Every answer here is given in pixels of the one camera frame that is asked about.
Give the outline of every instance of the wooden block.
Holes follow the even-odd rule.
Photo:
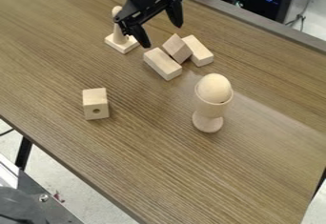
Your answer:
[[[167,81],[182,73],[182,67],[160,48],[145,52],[144,61]]]
[[[127,43],[124,44],[117,44],[113,42],[113,33],[110,34],[109,36],[107,36],[104,40],[104,42],[107,45],[110,45],[112,48],[114,48],[115,50],[125,54],[129,51],[132,51],[134,48],[136,48],[139,43],[138,41],[133,37],[133,36],[128,36],[128,41]]]
[[[177,34],[172,35],[163,44],[163,49],[179,64],[182,64],[193,54],[192,50]]]
[[[107,90],[105,88],[83,90],[83,107],[86,120],[109,117]]]
[[[198,67],[208,65],[213,62],[214,55],[193,35],[182,38],[182,40],[192,50],[191,60]]]

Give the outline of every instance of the table leg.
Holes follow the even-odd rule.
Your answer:
[[[22,171],[25,170],[26,165],[28,163],[29,156],[31,153],[31,146],[32,143],[26,137],[23,137],[15,162],[15,165]]]

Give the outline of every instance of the floor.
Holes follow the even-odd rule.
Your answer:
[[[312,0],[305,16],[303,31],[326,41],[326,0]],[[300,29],[300,23],[294,26]],[[10,127],[0,120],[0,133]],[[0,137],[0,153],[14,161],[21,135],[10,132]],[[50,193],[59,195],[71,212],[86,224],[134,224],[129,216],[115,207],[91,187],[51,159],[37,147],[33,147],[26,172]],[[326,183],[316,197],[302,224],[326,223]]]

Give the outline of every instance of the robotic arm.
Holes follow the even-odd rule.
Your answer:
[[[165,10],[171,22],[181,28],[183,24],[182,0],[127,0],[115,17],[124,35],[133,35],[144,47],[149,48],[151,41],[142,24]]]

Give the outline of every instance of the cable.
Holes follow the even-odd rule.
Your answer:
[[[6,135],[6,134],[8,134],[9,132],[12,132],[12,131],[14,131],[14,129],[9,129],[9,130],[7,130],[5,132],[0,133],[0,136],[4,136],[4,135]]]
[[[303,24],[304,24],[304,20],[306,19],[306,16],[303,16],[301,18],[301,28],[300,28],[300,31],[303,31]]]
[[[308,6],[310,4],[312,0],[308,0],[306,6],[304,7],[303,11],[301,13],[299,13],[296,17],[295,17],[295,20],[292,20],[290,22],[287,22],[285,24],[285,26],[288,26],[291,24],[291,26],[293,26],[298,20],[301,20],[301,31],[303,31],[303,23],[304,23],[304,20],[306,19],[305,16],[303,16],[304,12],[308,9]]]

